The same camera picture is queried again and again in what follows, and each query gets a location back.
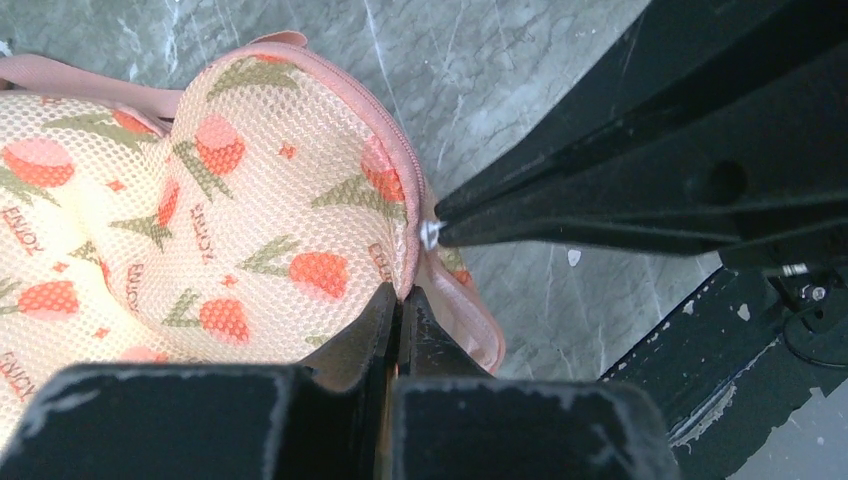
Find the green leaf pattern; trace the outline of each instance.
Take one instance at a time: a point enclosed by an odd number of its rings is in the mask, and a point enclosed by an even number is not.
[[[200,294],[194,290],[187,288],[177,299],[177,303],[168,312],[165,320],[162,320],[162,325],[166,327],[199,327],[200,320],[197,318],[186,318],[186,313],[194,305]]]
[[[45,123],[41,128],[67,128],[79,132],[88,132],[108,138],[113,142],[123,145],[130,150],[141,153],[140,143],[157,142],[159,137],[153,133],[135,133],[126,128],[116,125],[112,115],[108,113],[94,113],[77,115],[74,117],[59,118]]]
[[[281,235],[266,243],[256,253],[251,255],[250,258],[243,261],[239,265],[239,268],[254,273],[287,277],[289,275],[288,268],[271,265],[271,262],[283,254],[294,250],[297,248],[297,245],[298,242],[290,241],[288,235]]]
[[[465,262],[462,261],[462,255],[459,253],[458,248],[445,248],[438,247],[438,256],[442,261],[442,265],[445,266],[445,269],[449,272],[458,272],[460,270],[467,270],[468,268],[465,266]]]
[[[233,192],[230,191],[230,188],[227,187],[227,184],[221,179],[221,177],[215,175],[210,172],[206,165],[200,161],[197,156],[194,155],[194,144],[189,141],[183,141],[176,145],[174,145],[174,155],[176,155],[185,165],[186,170],[194,177],[194,180],[200,186],[200,189],[203,190],[203,193],[206,195],[206,198],[209,201],[212,201],[212,193],[215,190],[220,191],[227,198],[233,198]]]
[[[32,197],[40,197],[57,207],[59,206],[59,202],[53,198],[53,195],[21,180],[8,168],[0,167],[0,186],[29,206],[32,206]]]
[[[353,205],[376,210],[387,219],[406,220],[406,208],[402,203],[387,202],[368,182],[364,174],[348,178],[331,188],[320,197],[312,200],[312,207],[329,207],[333,205]]]
[[[300,87],[290,76],[296,70],[299,69],[292,63],[271,63],[254,57],[240,58],[218,77],[206,94],[206,100],[212,101],[227,90],[250,85],[298,90]]]
[[[97,253],[97,248],[94,247],[91,240],[85,242],[81,247],[68,255],[81,260],[88,260],[95,265],[100,265],[100,255]]]
[[[145,237],[150,237],[150,239],[153,240],[153,243],[159,247],[159,250],[164,252],[165,246],[163,245],[162,240],[165,238],[171,238],[174,235],[167,227],[160,226],[158,219],[158,215],[151,215],[149,217],[133,218],[130,220],[119,220],[117,222],[110,223],[109,226],[129,230],[131,232],[144,235]]]
[[[0,299],[6,298],[7,295],[14,292],[21,286],[22,282],[13,282],[11,278],[0,280]]]
[[[304,338],[303,341],[317,348],[327,343],[329,339],[329,335],[310,335]]]

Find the orange strawberry pattern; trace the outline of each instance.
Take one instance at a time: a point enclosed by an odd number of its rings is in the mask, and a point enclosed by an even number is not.
[[[118,125],[124,127],[132,133],[140,133],[140,134],[148,134],[152,135],[155,132],[148,127],[147,125],[141,123],[137,118],[133,117],[129,113],[122,112],[120,110],[114,110],[112,112],[112,118],[118,122]]]
[[[173,233],[168,229],[168,223],[171,221],[171,217],[174,216],[174,211],[176,211],[179,194],[180,185],[176,180],[172,178],[168,179],[165,182],[165,191],[162,194],[162,199],[159,201],[159,207],[155,214],[148,217],[118,220],[111,222],[109,226],[149,237],[159,247],[159,250],[164,251],[165,245],[163,240],[173,237]]]
[[[141,144],[159,141],[153,130],[132,115],[115,110],[110,113],[89,113],[51,120],[41,126],[43,130],[67,129],[92,133],[141,153]]]
[[[124,362],[165,363],[168,361],[168,354],[139,345],[124,350],[121,356],[118,357],[118,360]]]
[[[376,135],[365,142],[360,167],[362,174],[348,178],[315,198],[312,207],[353,205],[377,210],[387,219],[405,221],[405,197],[400,177]]]
[[[21,282],[6,278],[0,280],[0,300],[15,291]],[[37,320],[63,321],[79,313],[79,300],[73,282],[55,281],[35,285],[24,290],[17,304],[0,307],[0,315],[22,313]]]
[[[298,247],[288,235],[271,240],[256,253],[243,261],[242,270],[265,275],[288,277],[303,294],[319,299],[334,301],[344,297],[350,274],[347,259],[328,252],[305,252],[292,258],[289,265],[274,265],[279,257]]]
[[[376,135],[365,141],[362,160],[359,163],[365,178],[380,192],[388,203],[403,203],[405,197],[397,170],[392,167],[389,152]]]
[[[213,338],[231,345],[246,345],[250,341],[250,329],[244,304],[233,298],[216,298],[200,307],[198,318],[187,316],[188,311],[200,299],[200,294],[186,289],[168,313],[162,325],[167,327],[201,327]]]
[[[58,205],[45,189],[61,187],[74,175],[71,156],[55,140],[29,138],[3,147],[3,161],[8,168],[0,167],[0,187],[32,205],[32,197],[41,197]]]
[[[459,283],[466,287],[471,287],[474,284],[468,267],[462,261],[459,249],[439,246],[436,248],[436,254],[439,256],[439,260],[442,261],[442,265],[445,266],[445,270],[453,275]]]
[[[226,118],[217,114],[204,118],[195,132],[194,143],[179,142],[173,151],[209,201],[213,200],[215,190],[233,198],[221,177],[241,164],[246,147],[242,136]]]
[[[300,70],[293,63],[271,55],[251,55],[234,61],[206,94],[206,101],[218,98],[234,88],[249,86],[280,87],[298,90],[291,74]]]

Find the gray marble floor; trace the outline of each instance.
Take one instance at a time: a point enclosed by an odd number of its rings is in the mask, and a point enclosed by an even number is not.
[[[0,51],[183,87],[259,35],[297,29],[380,98],[447,194],[516,142],[647,0],[0,0]],[[501,321],[501,375],[594,379],[718,266],[544,244],[469,249]]]

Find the orange dot pattern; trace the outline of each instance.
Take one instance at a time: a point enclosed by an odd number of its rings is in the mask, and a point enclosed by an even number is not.
[[[74,166],[70,163],[65,165],[38,165],[27,161],[26,158],[12,154],[8,149],[3,149],[3,160],[9,170],[14,172],[24,182],[41,188],[60,187],[74,176]]]
[[[48,311],[70,316],[79,312],[79,301],[73,282],[47,282],[26,289],[18,299],[18,309],[24,314]]]
[[[177,210],[177,198],[180,195],[180,186],[174,180],[169,180],[165,187],[165,194],[159,203],[156,220],[160,227],[166,227]]]
[[[332,253],[302,253],[292,260],[289,278],[316,286],[333,298],[342,298],[349,279],[347,260]]]
[[[214,337],[236,345],[250,340],[244,305],[235,299],[210,300],[200,307],[200,324]]]

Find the black plastic part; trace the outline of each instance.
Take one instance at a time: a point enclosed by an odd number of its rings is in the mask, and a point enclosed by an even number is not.
[[[684,478],[727,478],[811,389],[828,396],[848,379],[848,371],[796,358],[781,335],[786,318],[813,305],[798,290],[835,274],[767,280],[720,269],[602,378],[628,382],[656,402]],[[821,333],[794,321],[786,338],[808,356],[848,362],[848,299],[837,290],[817,303]]]
[[[440,243],[848,261],[848,9],[690,3],[653,1],[525,139],[440,202]]]
[[[302,368],[86,365],[30,405],[0,478],[267,478]]]
[[[676,479],[665,428],[625,385],[402,378],[392,478]]]
[[[414,287],[403,305],[400,375],[491,377],[436,321],[424,290]]]

